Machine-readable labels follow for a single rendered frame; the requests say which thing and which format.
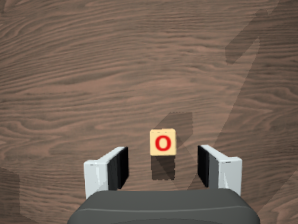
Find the yellow block with red letter o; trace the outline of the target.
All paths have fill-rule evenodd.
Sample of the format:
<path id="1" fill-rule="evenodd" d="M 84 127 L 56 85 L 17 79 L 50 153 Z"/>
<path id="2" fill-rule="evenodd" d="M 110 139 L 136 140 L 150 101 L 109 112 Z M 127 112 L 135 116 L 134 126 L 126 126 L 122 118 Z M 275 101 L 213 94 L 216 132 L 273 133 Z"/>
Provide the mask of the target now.
<path id="1" fill-rule="evenodd" d="M 150 131 L 151 156 L 176 155 L 176 131 L 174 129 L 155 129 Z"/>

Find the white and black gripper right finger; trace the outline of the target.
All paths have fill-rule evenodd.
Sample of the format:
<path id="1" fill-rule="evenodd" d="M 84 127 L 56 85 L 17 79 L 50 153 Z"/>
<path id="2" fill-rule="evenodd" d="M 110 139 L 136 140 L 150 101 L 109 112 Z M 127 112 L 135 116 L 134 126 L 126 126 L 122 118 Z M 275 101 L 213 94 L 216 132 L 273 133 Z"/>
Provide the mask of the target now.
<path id="1" fill-rule="evenodd" d="M 241 197 L 242 159 L 198 145 L 198 176 L 206 188 L 227 188 Z"/>

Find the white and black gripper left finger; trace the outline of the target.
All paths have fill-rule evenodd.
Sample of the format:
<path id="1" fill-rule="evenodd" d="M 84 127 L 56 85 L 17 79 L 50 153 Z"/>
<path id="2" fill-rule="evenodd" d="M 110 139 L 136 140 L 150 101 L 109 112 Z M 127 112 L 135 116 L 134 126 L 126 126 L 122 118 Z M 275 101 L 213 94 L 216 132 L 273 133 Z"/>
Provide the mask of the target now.
<path id="1" fill-rule="evenodd" d="M 96 191 L 121 189 L 129 177 L 128 147 L 117 147 L 84 163 L 86 199 Z"/>

